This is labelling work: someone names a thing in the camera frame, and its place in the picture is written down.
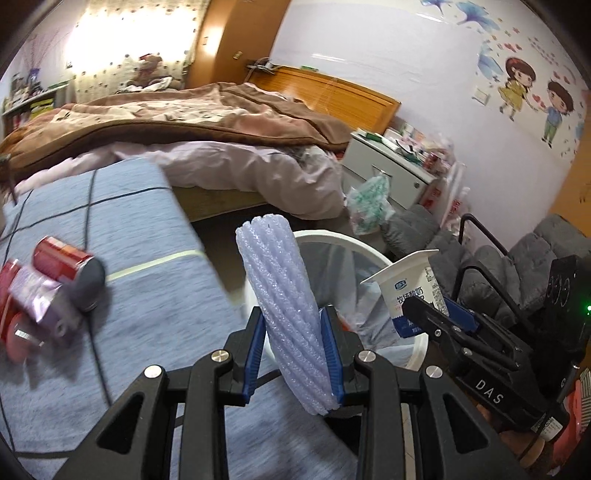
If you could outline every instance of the light switch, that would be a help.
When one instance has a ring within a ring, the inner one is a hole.
[[[472,98],[474,98],[474,100],[478,100],[482,105],[486,105],[491,96],[490,94],[483,92],[482,90],[477,88]]]

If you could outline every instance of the blue gripper pad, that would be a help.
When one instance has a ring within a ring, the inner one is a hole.
[[[340,360],[339,350],[336,345],[335,335],[330,324],[330,317],[326,308],[320,310],[320,331],[326,364],[329,368],[330,386],[339,405],[343,404],[345,388],[343,386],[343,364]]]
[[[474,315],[468,309],[457,304],[453,300],[443,297],[447,311],[449,312],[449,319],[460,327],[465,332],[473,333],[478,330],[478,322],[474,319]]]
[[[256,379],[258,378],[259,367],[261,366],[262,348],[265,343],[265,317],[260,313],[256,320],[252,342],[246,357],[244,365],[244,387],[242,396],[245,403],[249,403],[256,389]]]

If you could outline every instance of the soda can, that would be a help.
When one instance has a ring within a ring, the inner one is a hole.
[[[22,265],[8,288],[20,307],[40,327],[58,340],[68,342],[82,322],[62,284]]]
[[[83,312],[96,307],[105,290],[105,268],[93,255],[55,237],[42,239],[33,252],[33,267],[66,286],[72,303]]]
[[[9,325],[20,311],[17,302],[8,292],[20,269],[21,266],[16,260],[8,260],[0,270],[0,340],[4,344],[6,344]]]
[[[25,314],[17,313],[8,326],[6,353],[15,364],[24,361],[43,346],[40,328]]]

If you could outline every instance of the red can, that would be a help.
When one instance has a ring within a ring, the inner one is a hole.
[[[33,267],[64,284],[72,303],[83,312],[95,308],[105,290],[102,262],[52,236],[45,237],[35,247]]]
[[[0,270],[0,340],[6,343],[8,327],[20,312],[8,289],[21,269],[16,260],[8,260]]]
[[[8,326],[6,353],[15,364],[23,363],[43,346],[39,327],[25,314],[17,313]]]

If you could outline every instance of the bedside table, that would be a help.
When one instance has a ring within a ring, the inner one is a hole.
[[[390,179],[388,201],[394,210],[401,211],[417,203],[425,189],[437,178],[384,144],[367,140],[357,133],[351,136],[353,138],[341,161],[345,194],[351,187],[357,189],[366,180],[383,172]]]

